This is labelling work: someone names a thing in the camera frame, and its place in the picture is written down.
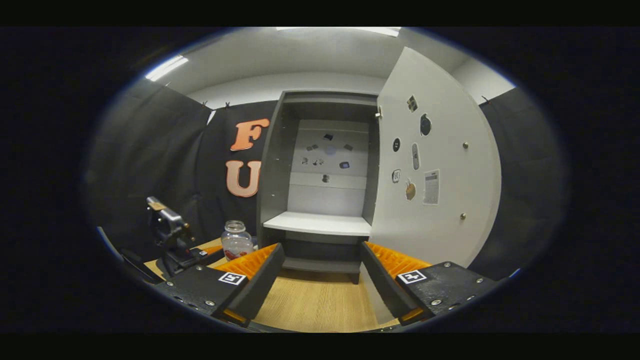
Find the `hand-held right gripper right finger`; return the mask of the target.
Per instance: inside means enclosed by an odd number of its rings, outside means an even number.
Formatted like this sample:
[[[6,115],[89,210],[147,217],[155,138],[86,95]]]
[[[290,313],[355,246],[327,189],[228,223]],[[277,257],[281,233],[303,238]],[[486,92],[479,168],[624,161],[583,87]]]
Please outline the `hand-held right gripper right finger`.
[[[450,260],[430,264],[370,241],[359,252],[375,291],[402,326],[454,312],[501,284]]]

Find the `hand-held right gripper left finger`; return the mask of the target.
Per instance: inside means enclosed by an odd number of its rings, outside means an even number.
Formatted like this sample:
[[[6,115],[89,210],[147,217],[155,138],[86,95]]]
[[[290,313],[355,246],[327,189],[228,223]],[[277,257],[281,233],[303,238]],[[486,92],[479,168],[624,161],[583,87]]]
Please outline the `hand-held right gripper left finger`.
[[[192,312],[247,328],[284,262],[284,248],[275,243],[214,268],[196,264],[154,284],[153,289]]]

